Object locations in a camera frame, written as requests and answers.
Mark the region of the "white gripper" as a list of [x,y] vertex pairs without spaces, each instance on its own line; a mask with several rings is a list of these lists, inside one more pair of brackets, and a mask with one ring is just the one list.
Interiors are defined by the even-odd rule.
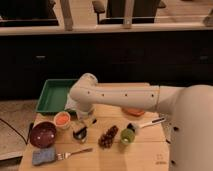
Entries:
[[94,109],[90,109],[89,111],[81,111],[79,109],[76,110],[77,118],[79,120],[83,120],[82,123],[86,128],[91,127],[93,124],[97,122],[96,118],[87,119],[93,113],[93,111]]

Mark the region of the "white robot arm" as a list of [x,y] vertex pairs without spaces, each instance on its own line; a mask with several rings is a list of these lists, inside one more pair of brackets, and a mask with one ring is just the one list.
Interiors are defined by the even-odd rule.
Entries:
[[106,104],[170,115],[169,171],[213,171],[213,86],[102,87],[85,73],[69,96],[82,114],[94,104]]

